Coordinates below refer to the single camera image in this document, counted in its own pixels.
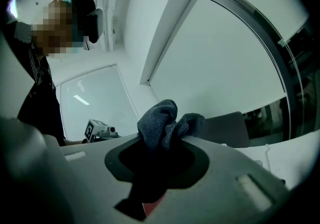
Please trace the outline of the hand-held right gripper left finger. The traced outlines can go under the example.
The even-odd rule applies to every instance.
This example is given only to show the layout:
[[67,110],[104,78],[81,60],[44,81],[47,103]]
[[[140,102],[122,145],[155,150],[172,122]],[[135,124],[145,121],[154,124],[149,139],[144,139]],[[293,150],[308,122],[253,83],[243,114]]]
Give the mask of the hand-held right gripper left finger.
[[48,161],[68,204],[74,224],[141,224],[115,209],[128,197],[131,184],[118,181],[106,168],[105,156],[134,136],[60,147],[45,135]]

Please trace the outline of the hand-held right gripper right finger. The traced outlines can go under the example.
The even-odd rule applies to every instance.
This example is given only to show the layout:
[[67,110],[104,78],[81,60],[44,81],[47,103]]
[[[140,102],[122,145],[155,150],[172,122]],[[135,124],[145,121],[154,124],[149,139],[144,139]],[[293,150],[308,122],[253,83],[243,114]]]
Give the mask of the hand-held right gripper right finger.
[[289,196],[279,178],[237,149],[184,137],[209,158],[206,174],[185,190],[167,190],[147,224],[255,224]]

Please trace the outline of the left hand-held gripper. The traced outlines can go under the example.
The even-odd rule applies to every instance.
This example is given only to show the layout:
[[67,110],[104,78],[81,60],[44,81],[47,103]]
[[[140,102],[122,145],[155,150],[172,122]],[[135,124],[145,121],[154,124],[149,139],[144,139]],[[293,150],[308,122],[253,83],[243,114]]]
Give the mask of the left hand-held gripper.
[[82,143],[94,143],[118,138],[119,134],[115,127],[99,120],[89,119],[84,136]]

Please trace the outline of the dark blue-grey sock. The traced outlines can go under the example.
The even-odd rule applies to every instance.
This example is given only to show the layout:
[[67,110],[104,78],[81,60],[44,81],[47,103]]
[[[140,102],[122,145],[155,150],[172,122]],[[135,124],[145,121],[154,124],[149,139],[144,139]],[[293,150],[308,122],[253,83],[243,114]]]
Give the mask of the dark blue-grey sock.
[[181,146],[183,136],[198,135],[205,118],[187,113],[176,120],[178,107],[166,99],[149,109],[138,121],[138,133],[143,139],[138,159],[141,165],[134,178],[130,196],[142,203],[154,203],[166,192],[168,178],[188,163]]

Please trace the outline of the frosted glass panel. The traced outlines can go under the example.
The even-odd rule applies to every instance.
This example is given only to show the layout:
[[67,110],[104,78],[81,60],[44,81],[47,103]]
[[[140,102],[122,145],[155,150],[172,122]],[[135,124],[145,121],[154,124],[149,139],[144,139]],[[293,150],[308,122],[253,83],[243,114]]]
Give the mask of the frosted glass panel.
[[64,135],[69,141],[85,138],[90,119],[114,126],[120,136],[138,131],[138,116],[116,65],[67,80],[56,88],[56,93]]

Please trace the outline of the person in striped shirt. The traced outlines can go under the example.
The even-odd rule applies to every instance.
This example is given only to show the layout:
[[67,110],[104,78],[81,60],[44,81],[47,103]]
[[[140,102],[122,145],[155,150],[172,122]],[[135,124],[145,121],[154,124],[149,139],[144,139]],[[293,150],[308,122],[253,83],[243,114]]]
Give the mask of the person in striped shirt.
[[60,105],[47,59],[37,59],[32,40],[32,26],[14,20],[4,26],[4,35],[16,58],[34,80],[25,98],[18,119],[36,127],[42,134],[52,135],[60,146],[65,145]]

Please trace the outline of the grey chair back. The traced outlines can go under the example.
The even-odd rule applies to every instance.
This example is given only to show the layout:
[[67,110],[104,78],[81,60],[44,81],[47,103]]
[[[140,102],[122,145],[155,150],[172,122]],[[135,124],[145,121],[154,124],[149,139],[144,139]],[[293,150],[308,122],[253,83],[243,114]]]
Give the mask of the grey chair back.
[[199,138],[233,148],[247,148],[250,139],[241,112],[233,112],[205,120]]

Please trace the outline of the white ceiling pipes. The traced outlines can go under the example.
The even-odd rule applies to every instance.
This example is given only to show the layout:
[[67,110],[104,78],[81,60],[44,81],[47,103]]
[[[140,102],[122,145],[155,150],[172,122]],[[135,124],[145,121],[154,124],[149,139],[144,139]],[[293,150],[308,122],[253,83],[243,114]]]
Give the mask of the white ceiling pipes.
[[102,50],[114,51],[116,46],[122,43],[122,18],[120,0],[96,0],[97,8],[103,12],[102,28],[100,37]]

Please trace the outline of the black window frame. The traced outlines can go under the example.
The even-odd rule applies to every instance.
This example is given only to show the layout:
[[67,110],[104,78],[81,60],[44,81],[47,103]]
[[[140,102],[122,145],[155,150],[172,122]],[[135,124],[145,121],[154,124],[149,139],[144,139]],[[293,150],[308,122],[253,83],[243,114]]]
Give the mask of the black window frame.
[[298,124],[303,134],[305,94],[300,71],[291,48],[267,17],[246,0],[211,0],[238,18],[258,39],[269,55],[282,88],[285,104],[282,109],[283,140],[296,138]]

